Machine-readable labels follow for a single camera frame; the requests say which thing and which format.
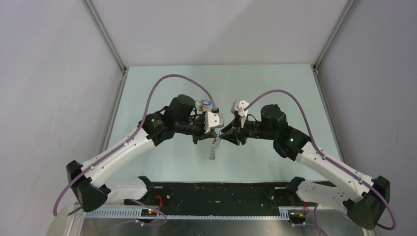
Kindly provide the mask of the metal keyring band with rings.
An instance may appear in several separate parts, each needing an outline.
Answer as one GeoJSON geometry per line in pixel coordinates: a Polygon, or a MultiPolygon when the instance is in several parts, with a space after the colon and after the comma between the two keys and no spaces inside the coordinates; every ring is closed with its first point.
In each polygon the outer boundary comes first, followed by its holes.
{"type": "Polygon", "coordinates": [[[209,160],[214,160],[216,158],[216,151],[220,146],[220,142],[221,142],[221,138],[219,135],[217,135],[215,138],[213,138],[212,140],[212,145],[211,145],[211,150],[209,153],[209,160]]]}

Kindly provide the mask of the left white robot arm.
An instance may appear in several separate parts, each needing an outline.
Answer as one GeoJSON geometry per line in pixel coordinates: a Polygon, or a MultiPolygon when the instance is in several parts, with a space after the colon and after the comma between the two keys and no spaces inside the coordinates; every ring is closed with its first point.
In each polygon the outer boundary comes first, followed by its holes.
{"type": "Polygon", "coordinates": [[[151,150],[176,133],[200,140],[215,138],[215,129],[223,126],[218,109],[196,114],[195,101],[184,94],[174,97],[168,106],[147,114],[124,139],[96,157],[66,165],[70,189],[84,212],[100,208],[106,202],[135,199],[144,205],[155,200],[152,182],[147,177],[110,181],[121,167],[140,154],[151,150]]]}

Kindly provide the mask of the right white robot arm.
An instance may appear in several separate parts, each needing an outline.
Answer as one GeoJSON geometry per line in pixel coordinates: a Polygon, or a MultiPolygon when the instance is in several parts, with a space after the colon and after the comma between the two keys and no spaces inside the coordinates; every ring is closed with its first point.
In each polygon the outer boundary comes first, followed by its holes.
{"type": "Polygon", "coordinates": [[[364,229],[375,229],[389,203],[388,179],[358,172],[314,146],[311,137],[288,124],[286,114],[278,105],[265,105],[260,121],[247,119],[245,108],[248,105],[237,100],[232,106],[235,117],[222,129],[222,140],[238,146],[244,145],[248,138],[272,140],[274,150],[281,157],[309,167],[333,184],[330,187],[295,177],[286,187],[285,197],[289,204],[317,203],[346,214],[364,229]]]}

